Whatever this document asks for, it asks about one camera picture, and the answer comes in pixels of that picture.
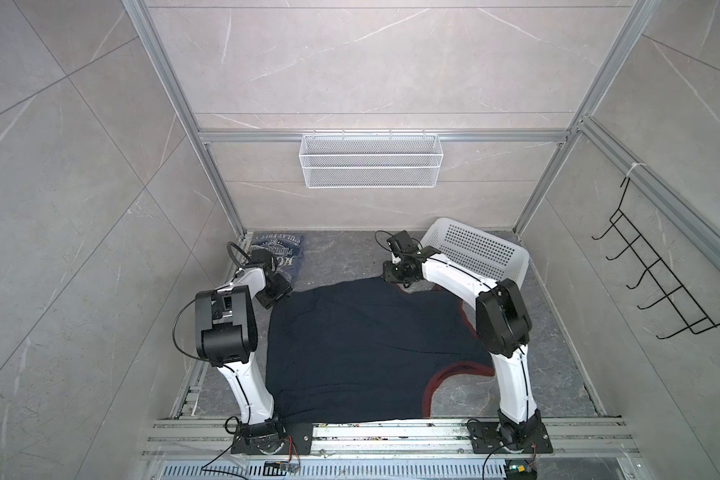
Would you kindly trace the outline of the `dark navy tank top pile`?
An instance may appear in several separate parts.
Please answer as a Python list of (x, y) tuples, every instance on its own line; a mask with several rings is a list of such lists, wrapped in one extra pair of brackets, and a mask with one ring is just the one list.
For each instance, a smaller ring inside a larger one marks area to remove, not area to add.
[(492, 377), (464, 303), (366, 278), (296, 292), (270, 316), (266, 387), (287, 423), (427, 418), (449, 377)]

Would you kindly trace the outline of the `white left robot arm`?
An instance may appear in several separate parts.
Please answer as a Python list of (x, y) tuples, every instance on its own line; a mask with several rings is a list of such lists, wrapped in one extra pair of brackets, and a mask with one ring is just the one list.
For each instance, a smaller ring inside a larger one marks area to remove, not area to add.
[(268, 309), (291, 291), (281, 274), (251, 267), (194, 299), (196, 357), (226, 379), (240, 410), (236, 437), (264, 454), (281, 450), (286, 432), (256, 361), (259, 334), (253, 302)]

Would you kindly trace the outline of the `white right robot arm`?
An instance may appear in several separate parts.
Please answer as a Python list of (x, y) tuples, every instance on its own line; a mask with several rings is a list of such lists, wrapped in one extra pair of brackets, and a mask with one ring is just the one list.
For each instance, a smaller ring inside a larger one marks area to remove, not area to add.
[(401, 254), (383, 263), (382, 278), (408, 286), (426, 280), (459, 297), (475, 311), (478, 339), (491, 355), (498, 380), (498, 434), (509, 451), (531, 444), (543, 426), (533, 397), (528, 368), (532, 322), (520, 288), (511, 279), (480, 276), (450, 261), (442, 253)]

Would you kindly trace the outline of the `blue-grey tank top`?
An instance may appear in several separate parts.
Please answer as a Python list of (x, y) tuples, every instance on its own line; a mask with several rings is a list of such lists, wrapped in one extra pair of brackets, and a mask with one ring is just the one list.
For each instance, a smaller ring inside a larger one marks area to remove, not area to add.
[(299, 233), (260, 232), (253, 236), (251, 247), (272, 253), (277, 271), (294, 284), (304, 260), (304, 240)]

